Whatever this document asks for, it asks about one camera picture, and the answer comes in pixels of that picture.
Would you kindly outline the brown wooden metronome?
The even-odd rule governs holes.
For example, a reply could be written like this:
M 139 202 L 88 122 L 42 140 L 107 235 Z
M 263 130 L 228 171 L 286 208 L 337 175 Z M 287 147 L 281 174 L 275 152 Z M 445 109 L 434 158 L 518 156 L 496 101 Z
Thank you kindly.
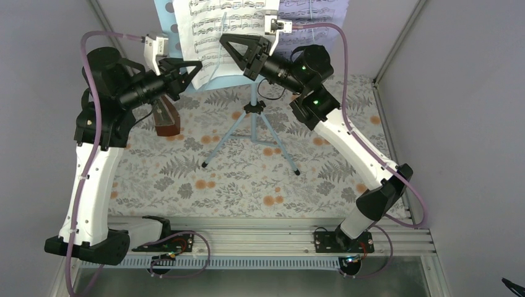
M 156 134 L 160 137 L 177 136 L 181 132 L 181 121 L 178 110 L 170 99 L 161 96 L 153 110 Z

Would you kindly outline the light blue music stand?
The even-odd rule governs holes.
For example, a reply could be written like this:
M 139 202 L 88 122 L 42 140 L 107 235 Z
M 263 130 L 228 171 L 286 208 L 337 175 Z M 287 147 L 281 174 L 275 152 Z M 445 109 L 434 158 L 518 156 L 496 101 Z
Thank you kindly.
M 201 61 L 202 69 L 193 80 L 198 91 L 214 90 L 248 84 L 251 87 L 249 103 L 245 105 L 240 118 L 250 118 L 251 130 L 246 136 L 254 144 L 259 143 L 258 121 L 268 129 L 269 120 L 264 114 L 265 99 L 258 93 L 262 82 L 269 82 L 259 75 L 251 80 L 235 64 L 219 39 L 225 33 L 259 35 L 272 44 L 275 36 L 264 34 L 264 13 L 277 10 L 280 1 L 156 1 L 157 16 L 162 31 L 168 37 L 168 54 L 185 61 Z M 289 58 L 281 56 L 277 48 L 272 56 L 293 61 L 295 52 Z

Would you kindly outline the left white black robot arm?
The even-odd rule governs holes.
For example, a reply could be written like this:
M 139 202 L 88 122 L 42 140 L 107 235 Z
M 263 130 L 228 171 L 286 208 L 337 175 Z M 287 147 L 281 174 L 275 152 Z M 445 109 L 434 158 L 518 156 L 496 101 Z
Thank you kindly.
M 122 229 L 108 226 L 108 204 L 116 168 L 136 125 L 133 111 L 163 96 L 177 100 L 202 69 L 200 61 L 163 58 L 157 70 L 122 57 L 113 47 L 86 55 L 87 82 L 76 119 L 76 180 L 63 226 L 45 241 L 49 254 L 118 265 L 128 251 L 150 244 L 162 251 L 172 242 L 166 218 L 144 216 Z

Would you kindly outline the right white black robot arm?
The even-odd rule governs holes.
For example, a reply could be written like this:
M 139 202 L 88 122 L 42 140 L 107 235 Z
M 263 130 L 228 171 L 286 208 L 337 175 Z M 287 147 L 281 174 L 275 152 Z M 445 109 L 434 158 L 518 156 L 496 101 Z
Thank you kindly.
M 363 179 L 367 190 L 334 232 L 336 246 L 350 252 L 358 246 L 362 233 L 403 195 L 404 181 L 413 174 L 411 167 L 397 165 L 351 126 L 343 114 L 345 108 L 323 85 L 334 73 L 325 47 L 301 46 L 295 50 L 298 57 L 291 61 L 272 56 L 272 44 L 264 37 L 225 33 L 219 42 L 245 77 L 261 75 L 296 95 L 290 103 L 296 119 L 328 140 Z

